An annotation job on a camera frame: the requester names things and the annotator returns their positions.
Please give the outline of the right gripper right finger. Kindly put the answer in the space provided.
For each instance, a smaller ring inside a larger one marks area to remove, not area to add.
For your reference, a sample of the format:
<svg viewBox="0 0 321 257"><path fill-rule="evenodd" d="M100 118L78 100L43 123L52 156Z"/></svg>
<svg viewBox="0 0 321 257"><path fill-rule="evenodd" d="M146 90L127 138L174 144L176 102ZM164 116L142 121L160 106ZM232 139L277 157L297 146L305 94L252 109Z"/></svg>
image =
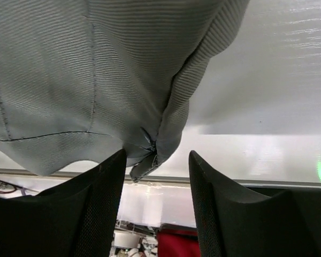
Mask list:
<svg viewBox="0 0 321 257"><path fill-rule="evenodd" d="M321 256L321 188L245 187L195 151L189 178L202 256Z"/></svg>

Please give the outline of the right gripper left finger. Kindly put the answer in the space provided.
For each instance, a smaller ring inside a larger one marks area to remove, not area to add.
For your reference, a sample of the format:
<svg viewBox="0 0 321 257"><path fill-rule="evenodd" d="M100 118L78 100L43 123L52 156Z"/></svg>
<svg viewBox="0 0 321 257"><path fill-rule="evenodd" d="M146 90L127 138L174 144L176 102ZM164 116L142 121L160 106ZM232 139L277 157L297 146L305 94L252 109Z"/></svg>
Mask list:
<svg viewBox="0 0 321 257"><path fill-rule="evenodd" d="M0 256L108 256L125 169L120 150L35 196L0 198Z"/></svg>

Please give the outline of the grey pleated skirt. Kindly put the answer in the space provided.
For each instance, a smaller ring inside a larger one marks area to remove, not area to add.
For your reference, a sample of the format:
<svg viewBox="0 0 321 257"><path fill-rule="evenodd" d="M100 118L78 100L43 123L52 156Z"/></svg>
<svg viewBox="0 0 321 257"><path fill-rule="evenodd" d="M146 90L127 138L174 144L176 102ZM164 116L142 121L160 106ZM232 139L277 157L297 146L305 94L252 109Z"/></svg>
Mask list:
<svg viewBox="0 0 321 257"><path fill-rule="evenodd" d="M0 1L0 151L50 175L124 149L134 181L177 149L247 1Z"/></svg>

